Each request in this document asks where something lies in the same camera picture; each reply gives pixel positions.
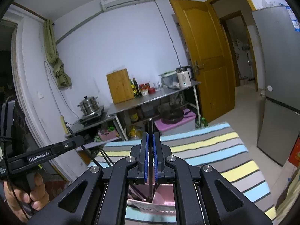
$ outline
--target wooden door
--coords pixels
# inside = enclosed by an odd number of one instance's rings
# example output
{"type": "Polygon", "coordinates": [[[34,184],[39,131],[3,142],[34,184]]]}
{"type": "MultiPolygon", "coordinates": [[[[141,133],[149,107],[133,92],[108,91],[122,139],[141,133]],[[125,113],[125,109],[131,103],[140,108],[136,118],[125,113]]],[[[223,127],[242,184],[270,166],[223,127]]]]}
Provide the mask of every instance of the wooden door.
{"type": "Polygon", "coordinates": [[[235,107],[230,51],[215,11],[209,3],[170,0],[177,16],[198,86],[202,115],[208,122],[235,107]]]}

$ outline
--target electric kettle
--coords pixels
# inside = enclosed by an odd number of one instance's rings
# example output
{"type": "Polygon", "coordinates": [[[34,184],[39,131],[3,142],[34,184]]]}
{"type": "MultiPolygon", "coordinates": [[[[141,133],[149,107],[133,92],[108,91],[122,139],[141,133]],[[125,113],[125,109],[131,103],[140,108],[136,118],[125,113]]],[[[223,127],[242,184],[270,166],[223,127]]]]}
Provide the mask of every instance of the electric kettle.
{"type": "Polygon", "coordinates": [[[176,72],[180,87],[188,87],[192,85],[191,80],[194,79],[194,73],[193,68],[191,66],[176,68],[176,72]]]}

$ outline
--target refrigerator door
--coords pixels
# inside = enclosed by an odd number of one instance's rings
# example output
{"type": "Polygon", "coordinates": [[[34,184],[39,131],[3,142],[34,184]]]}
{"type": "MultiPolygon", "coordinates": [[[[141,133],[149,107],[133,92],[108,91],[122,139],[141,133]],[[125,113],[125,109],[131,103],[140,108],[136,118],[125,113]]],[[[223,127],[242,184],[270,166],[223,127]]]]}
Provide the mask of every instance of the refrigerator door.
{"type": "Polygon", "coordinates": [[[266,96],[300,110],[300,32],[284,6],[252,14],[265,59],[266,96]]]}
{"type": "Polygon", "coordinates": [[[266,100],[257,147],[283,166],[289,158],[300,130],[300,115],[266,100]]]}

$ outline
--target tied curtain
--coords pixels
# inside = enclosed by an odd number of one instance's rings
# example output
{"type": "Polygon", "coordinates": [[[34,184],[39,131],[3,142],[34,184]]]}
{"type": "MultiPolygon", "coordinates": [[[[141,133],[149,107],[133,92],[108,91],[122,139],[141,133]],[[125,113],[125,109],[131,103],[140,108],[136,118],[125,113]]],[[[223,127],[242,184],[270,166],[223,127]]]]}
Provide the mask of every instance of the tied curtain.
{"type": "Polygon", "coordinates": [[[54,76],[57,79],[59,88],[71,86],[71,78],[65,73],[64,64],[59,59],[59,54],[56,50],[56,43],[54,39],[53,22],[46,20],[43,24],[44,45],[46,58],[53,67],[54,76]]]}

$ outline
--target cutting board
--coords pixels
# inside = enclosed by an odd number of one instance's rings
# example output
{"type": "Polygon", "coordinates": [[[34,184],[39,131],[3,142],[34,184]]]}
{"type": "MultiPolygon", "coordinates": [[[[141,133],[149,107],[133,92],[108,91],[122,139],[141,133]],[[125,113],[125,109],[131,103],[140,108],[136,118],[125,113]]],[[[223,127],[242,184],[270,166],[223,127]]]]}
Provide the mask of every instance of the cutting board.
{"type": "Polygon", "coordinates": [[[126,68],[107,74],[106,78],[114,104],[134,98],[126,68]]]}

